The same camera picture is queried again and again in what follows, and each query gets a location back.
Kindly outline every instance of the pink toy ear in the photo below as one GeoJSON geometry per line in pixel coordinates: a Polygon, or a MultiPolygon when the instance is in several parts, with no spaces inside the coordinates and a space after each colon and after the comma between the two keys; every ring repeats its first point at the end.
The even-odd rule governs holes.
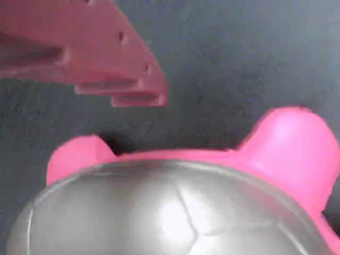
{"type": "Polygon", "coordinates": [[[340,151],[318,115],[301,107],[272,110],[239,152],[311,216],[320,216],[339,174],[340,151]]]}
{"type": "Polygon", "coordinates": [[[96,136],[74,138],[52,154],[47,166],[46,183],[50,185],[81,169],[111,162],[115,155],[104,141],[96,136]]]}

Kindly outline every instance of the red plastic bracket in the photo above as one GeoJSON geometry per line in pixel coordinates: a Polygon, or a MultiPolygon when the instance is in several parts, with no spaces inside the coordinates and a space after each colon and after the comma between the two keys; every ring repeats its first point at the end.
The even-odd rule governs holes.
{"type": "Polygon", "coordinates": [[[0,77],[71,83],[113,106],[163,106],[155,57],[110,0],[0,1],[0,77]]]}

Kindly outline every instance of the pink turtle toy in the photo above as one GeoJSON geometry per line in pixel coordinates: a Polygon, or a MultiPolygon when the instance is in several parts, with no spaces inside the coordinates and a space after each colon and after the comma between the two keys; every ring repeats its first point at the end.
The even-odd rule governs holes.
{"type": "Polygon", "coordinates": [[[270,111],[236,150],[116,157],[96,135],[74,138],[53,153],[8,255],[340,254],[321,213],[339,152],[301,107],[270,111]]]}

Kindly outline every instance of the hole in red plastic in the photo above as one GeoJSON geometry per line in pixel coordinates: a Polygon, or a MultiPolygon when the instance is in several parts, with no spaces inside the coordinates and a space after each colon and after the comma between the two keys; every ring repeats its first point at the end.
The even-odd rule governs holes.
{"type": "Polygon", "coordinates": [[[126,45],[129,42],[128,37],[123,31],[118,32],[118,40],[121,45],[126,45]]]}
{"type": "Polygon", "coordinates": [[[92,5],[95,3],[95,0],[85,0],[85,3],[92,5]]]}
{"type": "Polygon", "coordinates": [[[145,65],[145,72],[147,73],[147,75],[151,75],[152,67],[150,64],[145,65]]]}

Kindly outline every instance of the dark gray surface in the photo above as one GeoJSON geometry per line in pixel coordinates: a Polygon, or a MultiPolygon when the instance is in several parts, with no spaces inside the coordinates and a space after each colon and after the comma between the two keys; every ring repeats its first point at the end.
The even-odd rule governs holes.
{"type": "Polygon", "coordinates": [[[7,255],[331,255],[286,194],[229,167],[112,163],[46,188],[7,255]]]}
{"type": "MultiPolygon", "coordinates": [[[[104,133],[120,151],[233,147],[266,110],[301,104],[340,137],[339,1],[117,3],[165,71],[168,107],[117,109],[71,86],[1,80],[1,249],[44,187],[50,153],[75,135],[104,133]]],[[[334,193],[328,216],[340,226],[334,193]]]]}

